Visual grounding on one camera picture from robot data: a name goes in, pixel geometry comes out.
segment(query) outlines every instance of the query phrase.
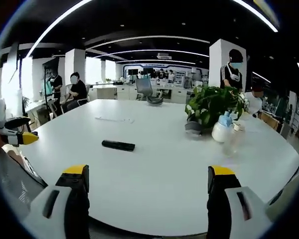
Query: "face mask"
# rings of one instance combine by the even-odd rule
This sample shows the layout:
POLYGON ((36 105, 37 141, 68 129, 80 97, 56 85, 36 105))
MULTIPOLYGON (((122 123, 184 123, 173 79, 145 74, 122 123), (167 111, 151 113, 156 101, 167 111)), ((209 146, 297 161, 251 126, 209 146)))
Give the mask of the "face mask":
POLYGON ((242 62, 231 62, 230 64, 234 69, 239 69, 243 65, 242 62))
POLYGON ((70 78, 70 82, 71 82, 71 84, 76 84, 77 81, 78 81, 78 78, 77 78, 76 76, 72 76, 72 77, 70 78))

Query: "black ceiling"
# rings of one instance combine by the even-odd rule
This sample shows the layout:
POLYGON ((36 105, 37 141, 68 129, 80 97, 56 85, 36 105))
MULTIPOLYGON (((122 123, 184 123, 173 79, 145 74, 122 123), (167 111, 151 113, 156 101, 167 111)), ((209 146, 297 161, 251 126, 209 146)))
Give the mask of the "black ceiling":
MULTIPOLYGON (((251 0, 245 1, 255 6, 251 0)), ((15 41, 35 42, 49 24, 78 2, 80 0, 32 1, 11 30, 4 46, 10 46, 15 41)), ((73 47, 84 49, 120 38, 173 35, 198 38, 210 44, 174 38, 146 38, 94 49, 106 53, 169 49, 209 55, 209 46, 222 38, 246 48, 250 56, 248 67, 270 80, 274 89, 283 92, 288 88, 299 94, 299 1, 267 2, 280 20, 278 33, 232 0, 93 0, 62 20, 42 42, 64 43, 64 49, 52 52, 60 54, 59 50, 65 53, 73 47), (96 42, 85 45, 95 38, 96 42)), ((34 55, 40 55, 40 50, 36 49, 34 55)), ((117 56, 136 60, 155 59, 156 55, 157 52, 135 52, 117 56)), ((173 60, 194 62, 197 67, 209 66, 206 57, 183 53, 170 53, 170 56, 173 60)), ((106 59, 119 61, 111 56, 106 59)))

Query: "green leaves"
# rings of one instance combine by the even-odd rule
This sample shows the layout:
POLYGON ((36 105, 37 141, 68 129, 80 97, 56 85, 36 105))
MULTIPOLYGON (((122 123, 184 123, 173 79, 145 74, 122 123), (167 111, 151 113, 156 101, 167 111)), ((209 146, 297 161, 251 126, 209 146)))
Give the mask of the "green leaves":
POLYGON ((185 107, 185 112, 195 121, 201 121, 203 128, 213 127, 225 111, 238 112, 238 118, 246 110, 239 90, 233 87, 197 86, 192 98, 185 107))

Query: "plastic bottle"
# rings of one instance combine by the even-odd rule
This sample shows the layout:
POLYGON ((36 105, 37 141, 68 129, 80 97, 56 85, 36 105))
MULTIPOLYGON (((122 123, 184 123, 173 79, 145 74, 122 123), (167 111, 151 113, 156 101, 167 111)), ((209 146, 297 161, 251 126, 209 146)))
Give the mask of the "plastic bottle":
POLYGON ((238 123, 234 123, 234 128, 223 145, 223 152, 226 156, 233 157, 237 154, 244 135, 245 128, 238 123))

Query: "gray office chair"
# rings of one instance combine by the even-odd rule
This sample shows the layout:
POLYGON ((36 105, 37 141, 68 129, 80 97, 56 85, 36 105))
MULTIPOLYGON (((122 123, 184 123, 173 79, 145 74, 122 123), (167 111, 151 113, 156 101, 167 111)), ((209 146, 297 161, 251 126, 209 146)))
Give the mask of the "gray office chair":
POLYGON ((85 101, 89 102, 89 91, 90 91, 90 87, 91 87, 91 85, 86 85, 86 98, 78 100, 79 106, 84 105, 85 101))
POLYGON ((163 103, 163 97, 162 92, 159 93, 158 97, 153 97, 153 89, 150 84, 149 78, 143 78, 143 79, 136 79, 136 89, 138 91, 137 99, 140 95, 140 100, 143 98, 146 98, 146 101, 151 106, 159 106, 163 103))

